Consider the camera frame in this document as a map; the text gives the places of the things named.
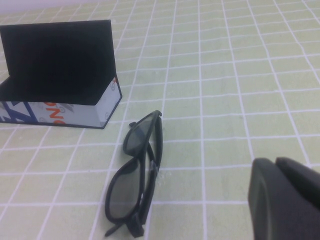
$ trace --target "dark tinted lens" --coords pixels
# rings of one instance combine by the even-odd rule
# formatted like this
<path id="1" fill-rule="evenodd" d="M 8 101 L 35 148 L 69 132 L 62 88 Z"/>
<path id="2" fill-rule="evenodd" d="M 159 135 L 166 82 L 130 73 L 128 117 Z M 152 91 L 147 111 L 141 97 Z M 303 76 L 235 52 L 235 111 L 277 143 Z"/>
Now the dark tinted lens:
<path id="1" fill-rule="evenodd" d="M 131 131 L 128 141 L 126 143 L 126 149 L 132 151 L 140 147 L 146 140 L 146 135 L 152 123 L 153 115 L 150 115 L 145 120 L 134 126 Z"/>
<path id="2" fill-rule="evenodd" d="M 136 205 L 139 196 L 140 164 L 133 161 L 120 175 L 111 192 L 110 214 L 113 218 L 125 217 Z"/>

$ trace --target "white grid line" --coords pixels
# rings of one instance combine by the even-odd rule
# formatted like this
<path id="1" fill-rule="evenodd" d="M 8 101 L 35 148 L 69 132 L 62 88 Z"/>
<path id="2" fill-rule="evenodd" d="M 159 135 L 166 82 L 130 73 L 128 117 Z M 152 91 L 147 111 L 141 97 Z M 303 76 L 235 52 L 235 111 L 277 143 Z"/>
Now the white grid line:
<path id="1" fill-rule="evenodd" d="M 207 200 L 204 202 L 206 205 L 247 205 L 247 201 L 240 200 L 226 200 L 226 201 L 218 201 L 218 200 Z M 99 206 L 101 202 L 56 202 L 54 206 Z M 185 201 L 152 201 L 152 205 L 202 205 L 203 201 L 196 200 L 185 200 Z M 51 204 L 47 202 L 37 202 L 37 203 L 0 203 L 0 207 L 50 207 Z"/>
<path id="2" fill-rule="evenodd" d="M 235 74 L 236 88 L 237 88 L 237 91 L 238 91 L 239 103 L 240 103 L 241 113 L 242 113 L 242 117 L 243 117 L 243 125 L 244 125 L 245 135 L 248 138 L 248 140 L 247 140 L 248 148 L 249 148 L 251 160 L 253 161 L 255 156 L 254 156 L 253 147 L 252 147 L 252 144 L 251 144 L 251 141 L 250 141 L 249 128 L 248 128 L 247 118 L 246 118 L 246 115 L 245 115 L 245 107 L 244 107 L 244 103 L 243 103 L 243 99 L 242 99 L 240 81 L 239 81 L 238 71 L 237 71 L 237 67 L 236 67 L 235 55 L 234 55 L 234 52 L 233 52 L 232 43 L 231 43 L 231 39 L 230 39 L 230 32 L 229 32 L 229 28 L 228 28 L 228 22 L 227 22 L 227 18 L 226 18 L 226 12 L 225 12 L 225 7 L 224 7 L 223 0 L 221 0 L 221 3 L 222 3 L 222 11 L 223 11 L 223 14 L 224 14 L 226 31 L 227 31 L 227 35 L 229 37 L 229 47 L 230 47 L 230 51 L 231 51 L 233 71 L 234 71 L 234 74 Z"/>
<path id="3" fill-rule="evenodd" d="M 202 99 L 202 62 L 201 62 L 201 24 L 200 24 L 200 1 L 198 0 L 198 71 L 199 71 L 199 96 L 200 96 L 200 149 L 201 149 L 201 190 L 202 190 L 202 222 L 203 222 L 203 239 L 208 239 L 207 223 L 207 188 L 205 172 L 205 144 L 204 144 L 204 119 L 203 119 L 203 99 Z"/>
<path id="4" fill-rule="evenodd" d="M 279 114 L 279 112 L 264 112 L 263 115 L 271 115 L 271 114 Z M 280 114 L 287 114 L 286 111 L 280 112 Z M 242 113 L 230 113 L 230 114 L 222 114 L 222 115 L 216 115 L 216 116 L 206 116 L 204 115 L 204 118 L 220 118 L 220 117 L 229 117 L 229 116 L 242 116 Z M 199 116 L 194 117 L 183 117 L 181 119 L 197 119 L 200 118 Z M 320 137 L 319 134 L 300 134 L 300 137 L 302 138 L 311 138 L 311 137 Z M 261 135 L 261 136 L 250 136 L 250 139 L 285 139 L 285 138 L 296 138 L 295 135 Z M 247 140 L 248 138 L 245 136 L 231 136 L 231 137 L 217 137 L 217 138 L 203 138 L 203 140 L 206 141 L 225 141 L 225 140 Z M 171 140 L 164 140 L 164 144 L 168 143 L 192 143 L 192 142 L 200 142 L 201 139 L 171 139 Z M 116 143 L 87 143 L 87 144 L 79 144 L 78 147 L 97 147 L 97 146 L 116 146 Z M 59 148 L 74 148 L 77 145 L 55 145 L 55 146 L 41 146 L 39 149 L 59 149 Z M 37 147 L 12 147 L 12 148 L 4 148 L 3 151 L 24 151 L 24 150 L 36 150 Z"/>
<path id="5" fill-rule="evenodd" d="M 254 16 L 254 14 L 253 14 L 253 11 L 252 11 L 252 9 L 251 9 L 249 0 L 246 0 L 246 2 L 247 2 L 247 5 L 248 5 L 248 7 L 249 7 L 249 10 L 250 10 L 250 13 L 251 13 L 251 15 L 252 15 L 252 18 L 253 18 L 253 20 L 254 20 L 254 23 L 257 24 L 256 19 L 255 19 L 255 16 Z M 259 36 L 260 36 L 260 39 L 261 39 L 262 43 L 265 44 L 265 41 L 264 41 L 263 37 L 260 35 L 260 30 L 259 30 L 258 26 L 256 26 L 256 29 L 257 29 L 257 31 L 258 31 L 258 33 L 259 33 Z M 280 90 L 281 98 L 282 98 L 283 103 L 284 103 L 284 105 L 285 105 L 285 109 L 286 109 L 287 114 L 288 114 L 288 116 L 289 116 L 289 119 L 290 119 L 291 125 L 292 125 L 292 127 L 293 127 L 294 133 L 295 133 L 296 138 L 297 138 L 297 140 L 298 140 L 299 146 L 300 146 L 300 148 L 301 148 L 301 151 L 302 151 L 302 153 L 303 153 L 303 156 L 304 156 L 304 158 L 305 158 L 308 166 L 310 166 L 310 160 L 309 160 L 308 154 L 307 154 L 307 152 L 306 152 L 306 150 L 305 150 L 304 144 L 302 143 L 302 140 L 301 140 L 301 137 L 300 137 L 300 135 L 299 135 L 299 132 L 298 132 L 298 129 L 297 129 L 295 120 L 294 120 L 294 118 L 292 117 L 292 114 L 291 114 L 291 111 L 290 111 L 288 102 L 287 102 L 287 100 L 286 100 L 285 94 L 284 94 L 284 92 L 282 91 L 282 87 L 281 87 L 281 85 L 280 85 L 280 83 L 279 83 L 278 76 L 277 76 L 276 71 L 275 71 L 275 69 L 274 69 L 274 66 L 273 66 L 273 64 L 272 64 L 272 62 L 271 62 L 268 48 L 267 48 L 267 46 L 264 46 L 264 48 L 265 48 L 266 54 L 267 54 L 267 56 L 268 56 L 268 58 L 269 58 L 268 61 L 269 61 L 269 65 L 270 65 L 271 71 L 273 72 L 273 76 L 274 76 L 275 82 L 276 82 L 276 84 L 277 84 L 277 86 L 278 86 L 278 89 Z"/>

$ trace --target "green checkered tablecloth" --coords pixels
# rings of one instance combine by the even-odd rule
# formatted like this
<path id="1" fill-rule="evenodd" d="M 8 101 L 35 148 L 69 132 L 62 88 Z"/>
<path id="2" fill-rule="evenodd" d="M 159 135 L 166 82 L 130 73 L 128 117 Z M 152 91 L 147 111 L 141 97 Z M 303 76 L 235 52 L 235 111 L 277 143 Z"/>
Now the green checkered tablecloth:
<path id="1" fill-rule="evenodd" d="M 141 239 L 253 239 L 252 160 L 320 171 L 319 18 L 317 0 L 108 0 L 0 15 L 2 25 L 111 19 L 123 93 L 104 130 L 0 125 L 0 239 L 103 239 L 128 123 L 153 110 L 163 158 Z M 109 239 L 131 237 L 122 227 Z"/>

